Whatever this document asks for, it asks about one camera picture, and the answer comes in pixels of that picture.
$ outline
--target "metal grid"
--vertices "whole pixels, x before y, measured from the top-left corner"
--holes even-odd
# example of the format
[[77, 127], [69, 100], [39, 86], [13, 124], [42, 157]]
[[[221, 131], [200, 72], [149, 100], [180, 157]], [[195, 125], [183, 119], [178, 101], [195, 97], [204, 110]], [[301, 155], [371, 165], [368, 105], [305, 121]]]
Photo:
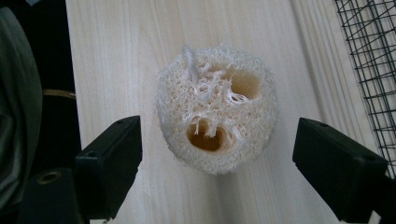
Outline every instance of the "metal grid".
[[379, 153], [396, 176], [396, 0], [335, 0]]

